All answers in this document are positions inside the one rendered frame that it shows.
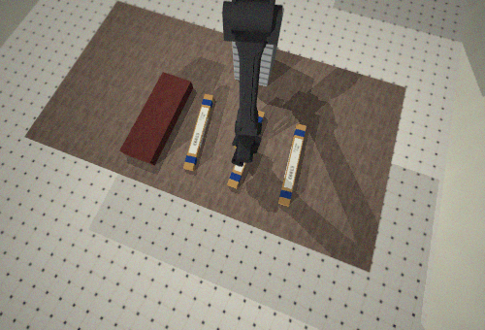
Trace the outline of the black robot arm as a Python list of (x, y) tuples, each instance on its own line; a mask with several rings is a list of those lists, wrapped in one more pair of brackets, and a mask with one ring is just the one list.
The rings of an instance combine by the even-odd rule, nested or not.
[(238, 138), (232, 158), (232, 163), (239, 167), (252, 162), (254, 138), (261, 135), (262, 123), (258, 122), (256, 106), (261, 57), (266, 44), (277, 45), (282, 8), (275, 0), (223, 2), (224, 41), (235, 42), (240, 61), (240, 107), (235, 123)]

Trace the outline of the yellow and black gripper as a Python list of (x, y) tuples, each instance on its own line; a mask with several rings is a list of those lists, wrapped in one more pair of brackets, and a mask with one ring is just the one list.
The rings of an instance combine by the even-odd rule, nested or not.
[[(232, 143), (232, 145), (233, 145), (233, 146), (235, 146), (235, 149), (237, 148), (237, 147), (236, 147), (236, 140), (237, 140), (237, 138), (238, 138), (238, 135), (236, 135), (236, 136), (235, 136), (234, 141), (233, 141), (233, 143)], [(254, 140), (255, 140), (255, 145), (254, 145), (253, 154), (254, 154), (254, 153), (257, 153), (257, 150), (258, 150), (258, 148), (259, 148), (259, 146), (260, 146), (260, 143), (261, 143), (262, 138), (260, 138), (260, 137), (255, 137), (255, 138), (254, 138)]]

